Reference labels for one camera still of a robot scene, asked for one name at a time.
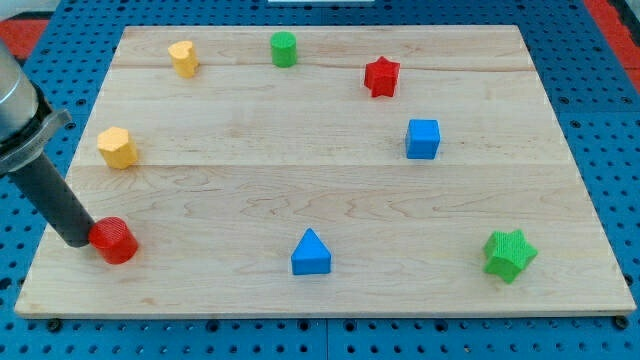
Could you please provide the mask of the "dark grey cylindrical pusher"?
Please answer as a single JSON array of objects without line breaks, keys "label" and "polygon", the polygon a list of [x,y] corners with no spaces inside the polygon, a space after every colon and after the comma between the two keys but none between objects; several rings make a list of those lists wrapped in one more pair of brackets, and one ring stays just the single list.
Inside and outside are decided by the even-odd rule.
[{"label": "dark grey cylindrical pusher", "polygon": [[9,177],[68,246],[89,244],[95,222],[45,153]]}]

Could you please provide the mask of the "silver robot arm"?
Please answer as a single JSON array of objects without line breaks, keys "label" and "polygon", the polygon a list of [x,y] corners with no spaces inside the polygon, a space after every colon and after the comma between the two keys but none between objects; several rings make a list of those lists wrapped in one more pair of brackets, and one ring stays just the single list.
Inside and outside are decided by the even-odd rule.
[{"label": "silver robot arm", "polygon": [[44,153],[44,146],[71,122],[54,110],[6,45],[1,46],[1,173],[8,175],[62,240],[89,244],[94,225],[87,210]]}]

